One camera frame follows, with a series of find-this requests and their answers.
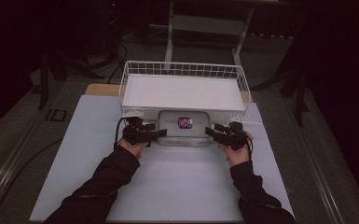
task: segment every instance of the white table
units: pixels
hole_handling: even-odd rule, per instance
[[[44,221],[62,199],[87,181],[110,154],[121,116],[118,98],[83,95],[48,173],[30,220]],[[265,190],[293,214],[256,104],[244,128],[254,137],[254,168]],[[208,147],[162,147],[143,150],[141,167],[118,191],[108,222],[242,221],[239,192],[232,186],[228,162],[216,143]]]

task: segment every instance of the wire rack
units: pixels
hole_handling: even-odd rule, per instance
[[[236,79],[238,88],[245,103],[245,108],[252,102],[243,69],[236,65],[211,64],[211,63],[165,63],[165,62],[142,62],[127,61],[124,67],[123,76],[120,83],[119,96],[122,102],[124,98],[127,82],[130,74],[140,75],[170,75],[181,77],[213,77],[213,78],[230,78]],[[143,110],[142,108],[121,107],[123,117],[131,115],[146,116],[147,119],[156,119],[158,111],[151,111],[150,108]],[[224,120],[211,115],[212,121],[220,123],[228,123],[231,120],[242,121],[244,112],[224,111]]]

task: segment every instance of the dark background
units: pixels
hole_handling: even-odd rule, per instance
[[[168,1],[115,2],[117,17],[141,35],[147,36],[151,22],[167,23]],[[46,49],[79,59],[85,49],[102,50],[104,3],[83,0],[74,7],[70,1],[0,1],[0,118],[33,87],[28,76]],[[307,86],[359,184],[359,1],[313,3],[317,9],[304,21],[298,19],[304,19],[302,9],[261,7],[250,33],[296,37],[286,59],[289,66],[310,68]],[[91,27],[98,35],[87,35]]]

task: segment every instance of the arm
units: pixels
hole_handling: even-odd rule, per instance
[[[282,209],[281,202],[264,191],[263,178],[253,172],[248,146],[245,145],[236,151],[224,145],[220,147],[228,155],[231,177],[235,188],[241,194],[239,207],[246,223],[295,224],[292,215]]]
[[[121,141],[98,165],[94,175],[65,198],[61,206],[44,223],[105,223],[117,190],[130,183],[140,166],[137,160],[146,144],[127,145]]]

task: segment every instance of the black sleeve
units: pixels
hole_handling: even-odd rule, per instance
[[[263,189],[263,178],[254,175],[251,161],[230,168],[234,186],[240,191],[239,207],[247,224],[292,224],[293,216],[284,210],[281,202]]]
[[[127,149],[115,150],[98,165],[94,175],[65,198],[44,223],[105,223],[117,190],[130,183],[139,161]]]

